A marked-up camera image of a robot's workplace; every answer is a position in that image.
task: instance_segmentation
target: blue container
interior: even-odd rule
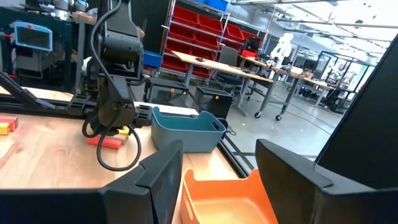
[[[210,7],[213,7],[215,9],[221,10],[221,11],[226,11],[226,6],[228,5],[228,2],[224,0],[205,0],[206,4],[209,5]]]
[[[144,51],[144,65],[152,68],[159,68],[162,64],[162,56],[150,51]]]
[[[226,128],[207,111],[198,117],[165,116],[158,107],[152,109],[152,140],[157,149],[163,149],[175,140],[182,141],[184,152],[211,152]]]

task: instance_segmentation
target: black panel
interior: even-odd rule
[[[375,189],[398,187],[397,37],[317,158]]]

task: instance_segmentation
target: white robot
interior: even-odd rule
[[[278,58],[276,64],[273,66],[280,68],[282,62],[284,61],[284,58],[290,55],[290,53],[292,52],[292,44],[290,43],[290,41],[292,41],[293,38],[294,36],[291,33],[284,33],[284,35],[279,38],[278,45],[276,45],[276,47],[271,52],[271,58]],[[274,74],[275,72],[272,71],[269,75],[269,78],[272,79],[274,77]]]

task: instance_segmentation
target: wooden tabletop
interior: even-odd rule
[[[69,93],[29,89],[38,97],[66,100]],[[156,105],[167,113],[198,114],[190,108]],[[18,115],[19,127],[8,136],[0,136],[0,189],[74,189],[102,187],[126,172],[111,172],[96,159],[96,149],[85,142],[81,133],[83,121]],[[150,136],[150,127],[136,129],[142,143],[141,159],[157,149]],[[103,149],[103,159],[111,166],[126,166],[136,156],[134,138],[118,151]],[[216,148],[208,154],[184,154],[183,171],[191,168],[197,179],[237,179],[228,161]],[[174,224],[180,224],[180,196]]]
[[[241,77],[248,77],[248,78],[252,78],[252,79],[256,79],[256,80],[262,80],[262,81],[266,81],[266,82],[269,82],[269,83],[273,83],[274,82],[274,81],[272,81],[269,78],[263,78],[263,77],[260,77],[258,75],[254,75],[254,74],[250,74],[250,73],[244,73],[238,67],[232,67],[230,65],[227,65],[227,64],[224,64],[224,63],[215,62],[213,60],[205,60],[204,62],[199,62],[199,61],[197,61],[195,59],[196,56],[189,55],[189,54],[184,54],[184,53],[176,52],[176,51],[172,51],[172,52],[181,61],[187,62],[187,63],[191,63],[191,64],[199,66],[199,67],[209,68],[209,69],[213,69],[213,70],[217,70],[217,71],[221,71],[221,72],[225,72],[225,73],[230,73],[232,75],[239,75]]]

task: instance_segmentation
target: red storage bin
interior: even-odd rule
[[[230,42],[228,40],[224,40],[223,44],[225,44],[225,46],[232,47],[232,48],[234,48],[236,50],[239,50],[239,51],[241,50],[241,47],[243,46],[242,44],[237,44],[237,43],[234,43],[234,42]]]
[[[168,55],[163,56],[162,66],[174,71],[186,72],[188,65],[180,59]]]
[[[192,27],[198,27],[198,14],[179,6],[174,7],[172,19]]]
[[[210,76],[210,70],[207,68],[201,68],[201,67],[194,67],[192,74],[202,77],[202,78],[208,78]]]
[[[214,60],[214,58],[215,58],[213,52],[210,52],[208,50],[199,49],[196,47],[191,49],[191,55],[196,56],[196,57],[206,58],[208,60]]]
[[[218,38],[208,34],[197,32],[195,34],[195,43],[210,49],[218,49]]]
[[[241,28],[234,26],[232,24],[227,24],[226,25],[226,32],[225,32],[225,37],[229,38],[231,40],[235,40],[238,42],[243,42],[244,37],[241,31]]]
[[[198,28],[213,34],[223,34],[223,25],[221,24],[221,21],[204,15],[199,15]]]
[[[178,40],[186,41],[189,43],[194,42],[193,30],[190,30],[188,28],[176,24],[170,25],[169,37],[173,37]]]
[[[190,54],[190,48],[187,47],[185,44],[181,44],[177,41],[173,41],[173,40],[168,40],[166,42],[166,48],[165,51],[167,53],[172,53],[172,50],[177,51],[177,52],[181,52],[181,53],[185,53],[185,54]]]

